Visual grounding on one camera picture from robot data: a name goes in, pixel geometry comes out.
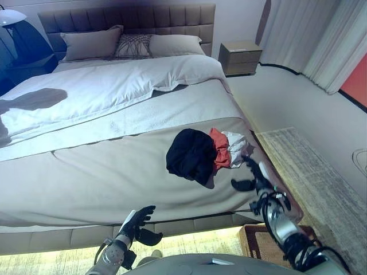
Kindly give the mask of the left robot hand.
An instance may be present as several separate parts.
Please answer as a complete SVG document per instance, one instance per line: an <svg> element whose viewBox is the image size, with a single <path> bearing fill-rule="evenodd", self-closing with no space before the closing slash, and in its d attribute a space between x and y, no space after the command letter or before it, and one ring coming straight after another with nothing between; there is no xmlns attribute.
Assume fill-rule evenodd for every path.
<svg viewBox="0 0 367 275"><path fill-rule="evenodd" d="M155 246L160 243L163 237L162 233L154 233L143 228L146 222L151 219L150 215L153 214L155 208L156 206L151 205L135 212L131 219L122 226L119 233L128 237L131 242L135 239L147 246Z"/></svg>

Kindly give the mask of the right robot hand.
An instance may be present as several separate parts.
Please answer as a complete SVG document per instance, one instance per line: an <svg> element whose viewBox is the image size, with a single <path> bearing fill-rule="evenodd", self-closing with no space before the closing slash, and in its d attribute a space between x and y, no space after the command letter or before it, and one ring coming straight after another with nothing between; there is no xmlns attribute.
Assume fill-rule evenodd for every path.
<svg viewBox="0 0 367 275"><path fill-rule="evenodd" d="M243 161L250 168L253 178L244 180L231 179L231 185L235 190L241 192L256 190L258 192L261 189L272 187L269 180L263 175L258 163L249 156L243 156Z"/></svg>

